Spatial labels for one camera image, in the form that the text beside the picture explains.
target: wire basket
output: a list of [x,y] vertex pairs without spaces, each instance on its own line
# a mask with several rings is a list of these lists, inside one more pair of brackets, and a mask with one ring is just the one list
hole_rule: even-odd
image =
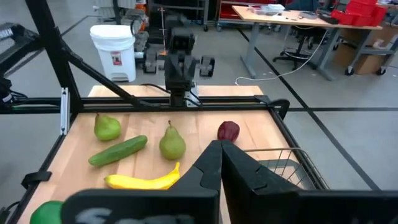
[[308,154],[299,148],[249,149],[243,151],[253,158],[260,154],[261,157],[264,157],[264,153],[266,153],[266,157],[272,159],[258,160],[258,162],[301,189],[329,189]]

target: red bin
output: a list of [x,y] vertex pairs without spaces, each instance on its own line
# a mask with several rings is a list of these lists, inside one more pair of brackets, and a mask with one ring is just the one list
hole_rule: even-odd
[[347,5],[346,12],[362,16],[371,16],[375,7],[375,4],[350,1]]
[[349,14],[346,12],[341,12],[339,10],[333,10],[331,16],[338,20],[339,24],[352,25],[355,19],[354,14]]
[[371,16],[356,15],[354,18],[353,26],[370,26],[373,21]]
[[376,6],[373,10],[372,14],[373,21],[370,23],[370,26],[378,26],[380,22],[383,21],[386,13],[387,13],[386,7]]

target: wooden tabletop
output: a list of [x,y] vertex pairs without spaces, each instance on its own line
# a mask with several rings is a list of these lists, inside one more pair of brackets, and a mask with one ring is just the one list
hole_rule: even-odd
[[394,4],[381,4],[381,3],[378,3],[377,5],[381,6],[381,7],[387,7],[389,9],[398,9],[398,4],[394,5]]
[[[151,86],[122,86],[122,88],[136,96],[166,95]],[[200,86],[198,91],[200,96],[262,94],[258,86]],[[94,86],[90,97],[96,96],[116,95],[103,86]],[[97,140],[93,133],[95,114],[79,114],[49,167],[49,171],[52,172],[50,180],[39,184],[19,223],[29,223],[32,212],[46,201],[64,201],[83,189],[106,188],[104,177],[110,174],[154,179],[169,173],[174,168],[175,161],[165,160],[159,151],[159,141],[168,126],[168,120],[171,120],[187,144],[187,151],[179,160],[182,175],[209,143],[216,139],[218,126],[223,121],[234,121],[239,124],[240,135],[235,143],[241,149],[289,147],[271,115],[264,110],[109,113],[108,115],[121,122],[121,137],[110,142]],[[104,167],[94,168],[89,165],[88,158],[93,154],[140,134],[148,137],[148,143],[143,150]],[[275,160],[279,157],[287,159],[288,152],[281,152],[269,150],[248,152],[248,154],[260,161]],[[289,156],[290,160],[296,161],[294,156],[290,154]],[[230,223],[224,194],[221,194],[220,204],[223,223]]]
[[377,27],[356,27],[341,24],[329,24],[319,18],[316,19],[299,19],[300,11],[284,11],[281,16],[265,16],[257,15],[248,10],[247,6],[232,6],[239,17],[245,22],[261,22],[261,23],[271,23],[271,24],[287,24],[296,26],[316,26],[316,27],[339,27],[339,28],[352,28],[352,29],[372,29],[378,30],[382,29],[381,26]]

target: bucket lid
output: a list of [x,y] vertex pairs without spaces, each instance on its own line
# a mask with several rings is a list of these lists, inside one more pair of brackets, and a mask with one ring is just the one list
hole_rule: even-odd
[[132,37],[129,26],[125,25],[94,25],[90,35],[104,39],[120,39]]

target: cardboard box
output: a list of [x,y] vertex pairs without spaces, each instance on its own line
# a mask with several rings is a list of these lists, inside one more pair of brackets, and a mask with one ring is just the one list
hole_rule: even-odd
[[[383,40],[380,47],[385,47],[390,43],[394,36],[398,34],[398,29],[390,27],[389,24],[386,24],[385,22],[383,22],[381,26],[383,26],[383,29],[371,32],[372,37],[366,45],[373,46],[376,41]],[[361,29],[342,29],[340,36],[347,41],[358,43],[363,36],[362,33],[363,30]]]
[[[347,68],[354,60],[355,49],[340,44],[333,61],[343,68]],[[383,63],[384,55],[361,55],[355,63],[355,74],[366,75],[375,73]]]

